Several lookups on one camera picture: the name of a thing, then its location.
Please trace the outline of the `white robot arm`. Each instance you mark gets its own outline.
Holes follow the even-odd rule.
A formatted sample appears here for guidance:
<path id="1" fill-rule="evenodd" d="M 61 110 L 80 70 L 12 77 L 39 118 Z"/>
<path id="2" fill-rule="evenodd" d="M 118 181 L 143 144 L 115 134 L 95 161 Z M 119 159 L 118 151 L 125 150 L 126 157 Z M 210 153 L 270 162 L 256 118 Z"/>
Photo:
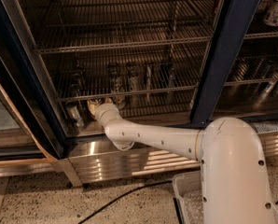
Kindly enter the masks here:
<path id="1" fill-rule="evenodd" d="M 198 161 L 204 224 L 278 224 L 263 147 L 246 122 L 224 117 L 194 130 L 134 123 L 112 103 L 90 112 L 121 151 L 137 142 Z"/>

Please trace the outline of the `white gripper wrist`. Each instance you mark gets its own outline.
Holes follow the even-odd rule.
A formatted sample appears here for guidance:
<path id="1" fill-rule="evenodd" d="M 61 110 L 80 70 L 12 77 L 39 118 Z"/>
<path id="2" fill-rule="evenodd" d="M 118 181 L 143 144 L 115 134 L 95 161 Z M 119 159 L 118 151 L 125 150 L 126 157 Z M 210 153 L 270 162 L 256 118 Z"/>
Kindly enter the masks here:
<path id="1" fill-rule="evenodd" d="M 118 108 L 114 105 L 111 98 L 105 98 L 107 104 L 96 105 L 88 104 L 88 110 L 90 114 L 96 118 L 99 124 L 103 127 L 108 126 L 111 123 L 121 123 L 123 121 L 122 116 L 119 114 Z"/>

